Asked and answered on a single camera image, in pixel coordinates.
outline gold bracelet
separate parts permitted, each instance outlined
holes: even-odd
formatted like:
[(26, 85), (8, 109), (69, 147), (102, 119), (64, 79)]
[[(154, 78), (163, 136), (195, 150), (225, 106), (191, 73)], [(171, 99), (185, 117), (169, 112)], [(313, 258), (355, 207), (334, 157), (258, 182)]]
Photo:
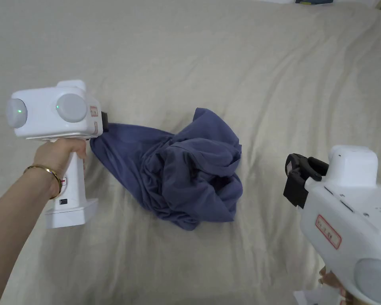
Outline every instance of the gold bracelet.
[(51, 170), (51, 169), (49, 169), (49, 168), (46, 168), (45, 166), (42, 166), (42, 165), (32, 165), (32, 166), (28, 166), (28, 167), (24, 170), (23, 174), (25, 174), (25, 172), (26, 172), (27, 170), (31, 169), (31, 168), (41, 168), (41, 169), (46, 170), (46, 171), (48, 171), (48, 172), (50, 172), (50, 173), (52, 173), (52, 174), (54, 175), (54, 177), (55, 177), (55, 179), (56, 179), (56, 181), (58, 182), (58, 185), (59, 185), (59, 192), (56, 194), (56, 196), (50, 198), (50, 200), (51, 200), (51, 199), (54, 199), (54, 198), (56, 198), (56, 197), (58, 197), (59, 194), (61, 193), (62, 182), (61, 182), (61, 180), (58, 178), (58, 175), (56, 174), (56, 172), (54, 172), (53, 170)]

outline beige bedsheet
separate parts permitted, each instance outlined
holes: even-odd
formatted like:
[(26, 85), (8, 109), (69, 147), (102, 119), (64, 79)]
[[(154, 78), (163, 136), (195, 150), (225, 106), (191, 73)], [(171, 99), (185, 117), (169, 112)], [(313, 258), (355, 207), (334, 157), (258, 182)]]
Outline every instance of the beige bedsheet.
[(77, 78), (112, 122), (221, 116), (243, 145), (236, 220), (158, 220), (90, 154), (98, 214), (56, 230), (41, 216), (1, 304), (294, 304), (322, 262), (282, 196), (287, 155), (365, 145), (381, 182), (381, 12), (360, 4), (1, 0), (0, 196), (39, 144), (7, 126), (11, 92)]

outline hand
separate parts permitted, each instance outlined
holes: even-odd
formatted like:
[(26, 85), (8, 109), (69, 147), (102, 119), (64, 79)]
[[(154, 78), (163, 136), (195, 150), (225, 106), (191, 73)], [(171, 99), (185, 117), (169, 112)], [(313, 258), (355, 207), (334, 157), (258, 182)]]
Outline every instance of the hand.
[[(69, 155), (76, 152), (81, 159), (86, 158), (86, 141), (76, 138), (60, 138), (55, 142), (46, 142), (35, 153), (33, 165), (42, 165), (56, 172), (61, 179), (67, 170)], [(59, 185), (54, 178), (50, 193), (56, 195)]]
[(343, 287), (334, 273), (326, 273), (326, 266), (319, 271), (319, 274), (322, 275), (322, 277), (319, 279), (320, 284), (326, 284), (331, 287), (340, 289), (340, 295), (346, 299), (346, 301), (341, 303), (342, 305), (367, 305), (363, 301), (354, 298), (354, 296)]

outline white handheld device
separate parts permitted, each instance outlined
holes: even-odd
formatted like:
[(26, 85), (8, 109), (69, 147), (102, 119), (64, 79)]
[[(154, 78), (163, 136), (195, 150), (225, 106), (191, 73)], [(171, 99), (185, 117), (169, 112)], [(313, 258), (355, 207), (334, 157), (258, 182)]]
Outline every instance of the white handheld device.
[[(381, 305), (377, 155), (366, 147), (336, 146), (329, 163), (290, 154), (283, 194), (301, 209), (301, 230), (329, 271), (357, 299)], [(316, 303), (340, 305), (341, 301), (339, 289), (323, 285)]]
[[(83, 81), (61, 81), (56, 87), (17, 91), (7, 102), (7, 120), (18, 137), (55, 141), (61, 137), (89, 139), (103, 133), (107, 115), (86, 93)], [(61, 193), (45, 215), (57, 228), (86, 223), (96, 212), (98, 199), (86, 199), (83, 161), (71, 153)]]

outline blue cloth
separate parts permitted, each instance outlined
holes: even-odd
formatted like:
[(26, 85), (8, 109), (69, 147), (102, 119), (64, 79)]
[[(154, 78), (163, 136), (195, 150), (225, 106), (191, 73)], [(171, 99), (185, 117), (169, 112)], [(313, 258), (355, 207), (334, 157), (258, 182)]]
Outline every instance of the blue cloth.
[(176, 135), (143, 126), (109, 124), (90, 140), (101, 163), (142, 207), (185, 230), (201, 221), (233, 221), (242, 185), (235, 170), (241, 145), (208, 109)]

